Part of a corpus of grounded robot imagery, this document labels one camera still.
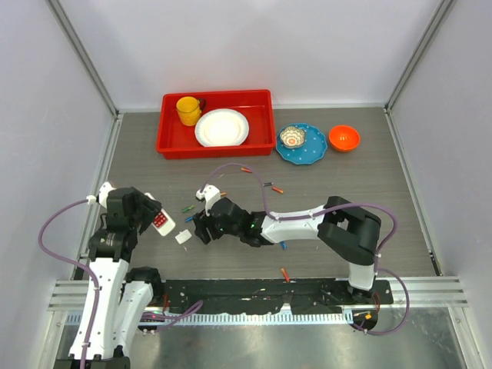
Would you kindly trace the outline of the white remote control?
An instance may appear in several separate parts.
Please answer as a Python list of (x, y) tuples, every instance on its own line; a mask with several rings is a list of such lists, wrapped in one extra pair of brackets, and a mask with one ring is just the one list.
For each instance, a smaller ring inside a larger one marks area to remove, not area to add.
[(158, 212), (153, 220), (152, 225), (162, 237), (170, 234), (176, 227), (175, 221), (164, 209), (161, 209)]

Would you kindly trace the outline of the white battery cover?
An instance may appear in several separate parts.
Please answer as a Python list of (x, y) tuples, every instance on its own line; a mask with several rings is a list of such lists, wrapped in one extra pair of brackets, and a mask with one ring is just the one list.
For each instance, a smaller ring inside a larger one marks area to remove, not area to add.
[(178, 244), (184, 244), (191, 237), (192, 237), (191, 232), (188, 229), (185, 229), (185, 230), (180, 231), (178, 234), (175, 235), (175, 240), (177, 241)]

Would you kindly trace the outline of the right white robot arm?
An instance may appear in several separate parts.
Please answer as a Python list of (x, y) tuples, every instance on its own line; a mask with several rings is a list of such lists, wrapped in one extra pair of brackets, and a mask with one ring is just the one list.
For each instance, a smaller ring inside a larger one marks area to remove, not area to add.
[(375, 258), (381, 219), (348, 200), (331, 196), (306, 211), (246, 211), (228, 198), (194, 214), (194, 233), (204, 244), (224, 235), (254, 248), (286, 241), (315, 240), (326, 244), (349, 264), (348, 297), (363, 304), (374, 296)]

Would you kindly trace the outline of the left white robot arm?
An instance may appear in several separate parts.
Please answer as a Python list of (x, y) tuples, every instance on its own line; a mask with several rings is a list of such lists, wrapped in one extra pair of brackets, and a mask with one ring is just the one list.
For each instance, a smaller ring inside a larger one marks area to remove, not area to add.
[(164, 285), (156, 268), (130, 268), (138, 236), (153, 227), (162, 237), (175, 221), (149, 193), (105, 182), (94, 199), (106, 212), (91, 236), (88, 292), (68, 357), (56, 368), (129, 368), (129, 351), (147, 306), (158, 305)]

